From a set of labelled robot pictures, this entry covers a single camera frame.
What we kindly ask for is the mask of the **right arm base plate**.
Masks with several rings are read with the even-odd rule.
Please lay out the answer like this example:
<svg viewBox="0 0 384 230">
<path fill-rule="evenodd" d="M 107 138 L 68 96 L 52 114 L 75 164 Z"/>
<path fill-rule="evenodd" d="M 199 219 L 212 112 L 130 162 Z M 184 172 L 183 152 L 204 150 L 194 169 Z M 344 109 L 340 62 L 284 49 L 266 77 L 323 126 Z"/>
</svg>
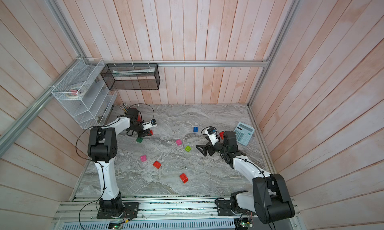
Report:
<svg viewBox="0 0 384 230">
<path fill-rule="evenodd" d="M 230 200 L 226 200 L 224 198 L 218 198 L 215 200 L 215 205 L 217 207 L 218 216 L 226 217 L 226 216 L 237 216 L 233 210 L 232 204 Z"/>
</svg>

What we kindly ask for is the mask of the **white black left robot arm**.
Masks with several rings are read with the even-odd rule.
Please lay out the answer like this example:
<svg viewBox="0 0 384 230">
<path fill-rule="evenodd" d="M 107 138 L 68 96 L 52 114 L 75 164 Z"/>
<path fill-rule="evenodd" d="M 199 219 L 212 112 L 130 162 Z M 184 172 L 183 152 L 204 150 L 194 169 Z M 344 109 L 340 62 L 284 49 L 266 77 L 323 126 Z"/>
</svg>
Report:
<svg viewBox="0 0 384 230">
<path fill-rule="evenodd" d="M 124 211 L 121 191 L 115 175 L 115 157 L 118 153 L 117 135 L 123 131 L 136 132 L 138 137 L 151 135 L 151 128 L 157 122 L 154 118 L 142 119 L 141 112 L 128 108 L 127 112 L 102 127 L 92 127 L 88 145 L 88 156 L 95 163 L 101 185 L 100 211 L 120 215 Z"/>
</svg>

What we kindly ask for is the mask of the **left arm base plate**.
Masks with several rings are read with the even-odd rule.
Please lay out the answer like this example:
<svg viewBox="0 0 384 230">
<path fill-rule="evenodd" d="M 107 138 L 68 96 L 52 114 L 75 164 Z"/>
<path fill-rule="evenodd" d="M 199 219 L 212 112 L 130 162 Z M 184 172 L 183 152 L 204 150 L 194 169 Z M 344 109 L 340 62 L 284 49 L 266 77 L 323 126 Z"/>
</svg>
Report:
<svg viewBox="0 0 384 230">
<path fill-rule="evenodd" d="M 138 202 L 100 201 L 97 219 L 135 219 L 138 215 Z"/>
</svg>

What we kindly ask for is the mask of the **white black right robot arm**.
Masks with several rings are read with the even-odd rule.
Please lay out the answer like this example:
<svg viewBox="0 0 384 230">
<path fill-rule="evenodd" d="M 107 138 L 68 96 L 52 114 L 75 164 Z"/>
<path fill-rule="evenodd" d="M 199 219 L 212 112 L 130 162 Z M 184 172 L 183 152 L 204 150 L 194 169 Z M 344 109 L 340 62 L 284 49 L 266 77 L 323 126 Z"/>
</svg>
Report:
<svg viewBox="0 0 384 230">
<path fill-rule="evenodd" d="M 254 213 L 263 224 L 270 224 L 295 216 L 295 209 L 284 178 L 271 174 L 253 163 L 238 149 L 236 133 L 217 131 L 214 127 L 202 130 L 209 142 L 197 145 L 203 156 L 218 153 L 232 169 L 241 173 L 251 184 L 249 191 L 231 194 L 229 200 L 218 199 L 220 216 Z"/>
</svg>

